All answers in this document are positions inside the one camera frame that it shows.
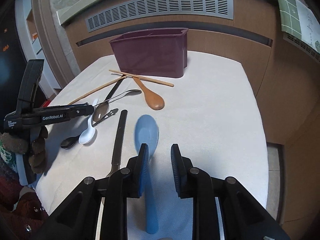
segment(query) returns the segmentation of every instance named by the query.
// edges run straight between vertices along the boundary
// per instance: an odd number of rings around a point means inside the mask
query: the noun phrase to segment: table
[[[113,55],[98,59],[70,84],[50,105],[65,105],[115,78],[109,69],[118,70]],[[35,184],[36,193],[50,215],[79,182],[92,176],[105,177],[111,169],[120,111],[128,110],[120,168],[136,156],[133,131],[137,119],[150,114],[159,126],[159,143],[150,161],[150,173],[156,196],[159,231],[144,231],[144,200],[128,199],[128,239],[191,239],[192,199],[179,199],[174,187],[170,147],[179,145],[182,156],[212,177],[237,178],[265,207],[268,195],[268,159],[260,113],[247,76],[239,62],[212,54],[188,51],[188,67],[179,79],[160,78],[174,83],[168,87],[143,82],[164,98],[160,111],[150,109],[143,94],[127,96],[110,103],[119,112],[99,124],[96,138],[88,145],[60,148],[63,139],[80,134],[87,127],[87,117],[48,126],[46,140],[48,171]],[[95,98],[102,101],[112,86],[78,103]],[[126,78],[116,94],[138,88]]]

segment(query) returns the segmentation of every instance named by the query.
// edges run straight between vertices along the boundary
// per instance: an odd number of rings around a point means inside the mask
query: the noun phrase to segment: wooden chopstick
[[[84,94],[83,96],[80,96],[80,97],[77,98],[76,100],[73,100],[73,101],[72,101],[71,103],[69,103],[68,105],[72,105],[72,104],[74,104],[75,102],[78,102],[80,99],[83,99],[83,98],[87,97],[88,95],[91,95],[91,94],[93,94],[94,92],[97,92],[97,91],[99,91],[99,90],[101,90],[101,89],[103,89],[103,88],[105,88],[105,87],[108,87],[108,86],[110,86],[110,85],[112,85],[112,84],[114,84],[114,83],[118,82],[119,80],[124,79],[124,78],[126,78],[126,77],[127,77],[127,76],[117,78],[117,79],[115,79],[115,80],[113,80],[113,81],[110,81],[109,83],[106,83],[106,84],[104,84],[104,85],[102,85],[102,86],[100,86],[100,87],[98,87],[98,88],[96,88],[96,89],[94,89],[94,90],[91,90],[90,92]]]
[[[110,72],[114,72],[114,73],[118,73],[118,74],[122,74],[122,75],[127,75],[127,76],[130,76],[130,77],[136,77],[136,78],[139,78],[141,80],[150,81],[150,82],[161,84],[161,85],[166,85],[166,86],[169,86],[169,87],[173,87],[174,86],[174,84],[171,84],[171,83],[168,83],[168,82],[164,82],[164,81],[161,81],[161,80],[157,80],[157,79],[153,79],[153,78],[142,77],[142,76],[133,75],[133,74],[130,74],[130,73],[121,72],[121,71],[117,71],[117,70],[111,70],[111,69],[109,69],[109,71]]]

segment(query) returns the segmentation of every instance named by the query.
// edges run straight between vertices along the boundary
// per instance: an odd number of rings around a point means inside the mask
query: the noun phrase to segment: metal vent grille
[[[233,0],[131,0],[86,19],[88,32],[126,20],[168,14],[196,14],[233,20]]]
[[[298,38],[296,38],[295,36],[289,33],[284,33],[283,38],[284,40],[290,42],[294,46],[303,50],[310,57],[312,57],[317,63],[320,63],[320,54],[317,51],[315,51],[312,47],[310,47],[308,44],[304,43],[303,41],[299,40]]]

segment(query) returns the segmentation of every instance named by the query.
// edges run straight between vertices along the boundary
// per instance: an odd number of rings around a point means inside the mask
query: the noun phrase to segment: wooden spoon
[[[141,88],[147,105],[153,110],[161,110],[164,108],[164,100],[161,96],[146,88],[139,78],[133,77],[133,80]]]

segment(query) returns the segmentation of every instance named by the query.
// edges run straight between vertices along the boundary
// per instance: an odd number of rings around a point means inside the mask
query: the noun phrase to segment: glove finger
[[[35,139],[31,143],[32,155],[37,155],[45,150],[45,140],[42,137]]]
[[[44,139],[47,139],[48,137],[48,130],[45,126],[42,126],[41,127],[41,130],[40,130],[40,134],[39,134],[40,137],[44,138]]]
[[[18,154],[25,154],[29,147],[29,142],[9,133],[2,135],[1,142],[6,151]]]
[[[43,150],[39,154],[31,155],[29,157],[29,163],[31,166],[36,167],[36,166],[39,166],[44,159],[45,159],[45,150]]]
[[[44,158],[44,160],[41,162],[40,165],[35,167],[31,165],[31,169],[34,173],[41,174],[44,172],[46,166],[47,166],[47,157]]]

